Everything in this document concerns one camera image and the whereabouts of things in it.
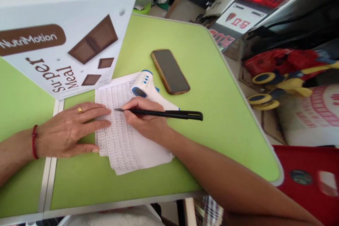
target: nutrimotion logo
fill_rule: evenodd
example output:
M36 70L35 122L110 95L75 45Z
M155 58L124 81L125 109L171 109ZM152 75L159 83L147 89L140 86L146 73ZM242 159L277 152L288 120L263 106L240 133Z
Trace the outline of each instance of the nutrimotion logo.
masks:
M65 42L64 30L55 24L0 31L0 56L60 46Z

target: pen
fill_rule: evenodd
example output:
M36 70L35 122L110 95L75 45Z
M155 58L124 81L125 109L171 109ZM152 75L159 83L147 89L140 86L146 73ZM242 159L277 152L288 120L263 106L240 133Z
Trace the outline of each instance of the pen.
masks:
M121 108L115 108L115 111L124 112ZM168 117L168 118L179 118L179 119L193 119L203 120L203 115L199 111L149 111L143 109L126 109L134 114L140 115L152 115L156 117Z

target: hand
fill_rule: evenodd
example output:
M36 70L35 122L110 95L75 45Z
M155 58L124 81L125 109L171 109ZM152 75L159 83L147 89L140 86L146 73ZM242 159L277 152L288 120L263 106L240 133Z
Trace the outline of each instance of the hand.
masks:
M124 115L126 118L126 122L134 129L136 129L145 138L161 144L164 142L165 138L168 137L172 132L172 128L167 125L166 118L150 115L136 116L132 112L126 110L131 108L152 111L164 111L164 109L159 103L152 102L140 96L132 98L122 107L122 109L125 110Z
M109 127L110 121L89 120L110 114L105 105L84 102L63 110L36 129L35 142L38 157L72 157L82 153L97 153L99 147L94 144L77 144L78 140L94 131Z

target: nutrimotion box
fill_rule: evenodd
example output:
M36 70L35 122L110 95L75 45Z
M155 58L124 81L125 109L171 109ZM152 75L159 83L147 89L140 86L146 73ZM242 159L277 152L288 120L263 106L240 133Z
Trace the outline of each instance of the nutrimotion box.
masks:
M0 0L0 56L56 99L108 84L135 0Z

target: red bracelet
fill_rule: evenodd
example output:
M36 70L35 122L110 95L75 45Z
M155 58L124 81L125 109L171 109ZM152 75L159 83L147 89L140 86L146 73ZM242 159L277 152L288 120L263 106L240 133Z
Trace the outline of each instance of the red bracelet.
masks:
M32 151L33 151L33 156L34 156L34 159L37 160L39 159L39 157L36 155L36 151L35 151L35 138L36 136L38 135L36 133L36 128L37 128L38 125L35 125L34 128L33 128L33 132L32 132Z

